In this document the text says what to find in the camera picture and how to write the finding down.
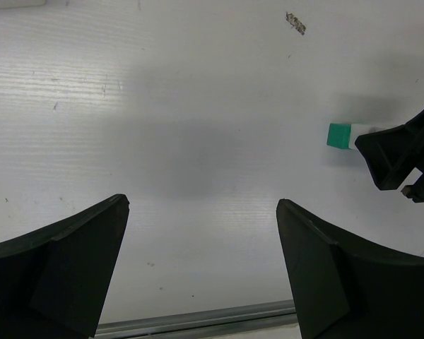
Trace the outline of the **white perforated box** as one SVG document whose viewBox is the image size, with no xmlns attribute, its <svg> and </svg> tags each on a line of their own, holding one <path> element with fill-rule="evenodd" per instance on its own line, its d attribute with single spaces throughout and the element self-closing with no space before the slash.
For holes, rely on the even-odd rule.
<svg viewBox="0 0 424 339">
<path fill-rule="evenodd" d="M 43 6 L 47 0 L 0 0 L 0 9 Z"/>
</svg>

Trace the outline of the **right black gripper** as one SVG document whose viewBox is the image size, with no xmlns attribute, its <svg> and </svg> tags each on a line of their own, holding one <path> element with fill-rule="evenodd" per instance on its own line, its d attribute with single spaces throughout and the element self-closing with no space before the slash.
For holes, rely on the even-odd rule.
<svg viewBox="0 0 424 339">
<path fill-rule="evenodd" d="M 418 169 L 420 177 L 401 192 L 414 203 L 424 203 L 424 110 L 405 124 L 359 136 L 355 145 L 381 191 L 398 189 Z"/>
</svg>

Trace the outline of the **plain white block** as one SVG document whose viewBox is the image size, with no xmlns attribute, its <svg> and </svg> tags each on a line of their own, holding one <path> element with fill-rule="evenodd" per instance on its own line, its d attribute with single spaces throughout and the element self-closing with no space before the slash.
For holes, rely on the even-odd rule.
<svg viewBox="0 0 424 339">
<path fill-rule="evenodd" d="M 348 148 L 351 150 L 356 150 L 356 139 L 365 134 L 374 133 L 380 131 L 381 128 L 373 125 L 365 125 L 365 124 L 351 124 L 351 131 L 349 135 Z"/>
</svg>

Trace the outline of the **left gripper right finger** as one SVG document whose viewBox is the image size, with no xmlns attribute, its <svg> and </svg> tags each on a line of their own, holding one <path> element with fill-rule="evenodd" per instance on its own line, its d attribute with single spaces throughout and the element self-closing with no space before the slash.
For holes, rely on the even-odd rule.
<svg viewBox="0 0 424 339">
<path fill-rule="evenodd" d="M 424 258 L 318 218 L 288 199 L 278 233 L 304 338 L 424 338 Z"/>
</svg>

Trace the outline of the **front aluminium rail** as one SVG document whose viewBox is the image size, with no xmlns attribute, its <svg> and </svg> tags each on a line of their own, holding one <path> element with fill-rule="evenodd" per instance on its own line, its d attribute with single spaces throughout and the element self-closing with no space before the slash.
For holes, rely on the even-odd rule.
<svg viewBox="0 0 424 339">
<path fill-rule="evenodd" d="M 298 323 L 292 300 L 104 323 L 96 338 L 212 338 Z"/>
</svg>

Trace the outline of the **dark green H block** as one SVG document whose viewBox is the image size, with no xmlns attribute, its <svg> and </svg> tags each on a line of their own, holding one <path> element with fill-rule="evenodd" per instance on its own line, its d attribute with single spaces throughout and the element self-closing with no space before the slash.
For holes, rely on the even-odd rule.
<svg viewBox="0 0 424 339">
<path fill-rule="evenodd" d="M 351 125 L 331 123 L 328 129 L 326 144 L 333 148 L 350 149 Z"/>
</svg>

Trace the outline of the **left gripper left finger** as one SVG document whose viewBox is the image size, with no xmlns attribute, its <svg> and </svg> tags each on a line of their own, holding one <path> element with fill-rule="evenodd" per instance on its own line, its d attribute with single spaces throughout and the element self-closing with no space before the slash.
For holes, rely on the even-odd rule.
<svg viewBox="0 0 424 339">
<path fill-rule="evenodd" d="M 0 338 L 92 338 L 129 217 L 124 194 L 0 242 Z"/>
</svg>

